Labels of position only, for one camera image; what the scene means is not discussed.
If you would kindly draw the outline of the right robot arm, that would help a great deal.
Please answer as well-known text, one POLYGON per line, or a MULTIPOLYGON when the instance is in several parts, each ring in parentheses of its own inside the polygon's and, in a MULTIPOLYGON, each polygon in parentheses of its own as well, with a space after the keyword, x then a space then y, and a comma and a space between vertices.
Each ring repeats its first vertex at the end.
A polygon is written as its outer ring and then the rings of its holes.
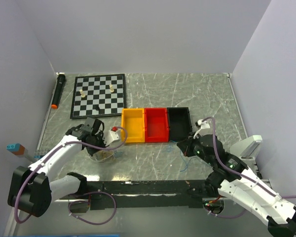
POLYGON ((177 146, 184 156, 197 156, 212 167, 205 181, 209 196, 233 200, 260 219, 274 237, 296 236, 296 204, 282 198, 240 158, 226 152, 215 135, 190 136, 177 146))

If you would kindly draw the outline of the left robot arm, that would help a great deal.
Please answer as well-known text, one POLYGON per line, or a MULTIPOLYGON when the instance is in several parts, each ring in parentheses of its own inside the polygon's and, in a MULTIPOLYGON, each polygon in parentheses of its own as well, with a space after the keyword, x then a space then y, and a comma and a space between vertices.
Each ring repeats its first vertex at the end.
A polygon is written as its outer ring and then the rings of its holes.
POLYGON ((43 158, 28 167, 17 167, 12 174, 8 205, 15 211, 40 217, 52 202, 64 196, 83 198, 88 188, 85 176, 70 172, 62 179, 54 178, 64 164, 83 149, 94 154, 105 148, 104 128, 101 120, 87 118, 84 124, 70 128, 43 158))

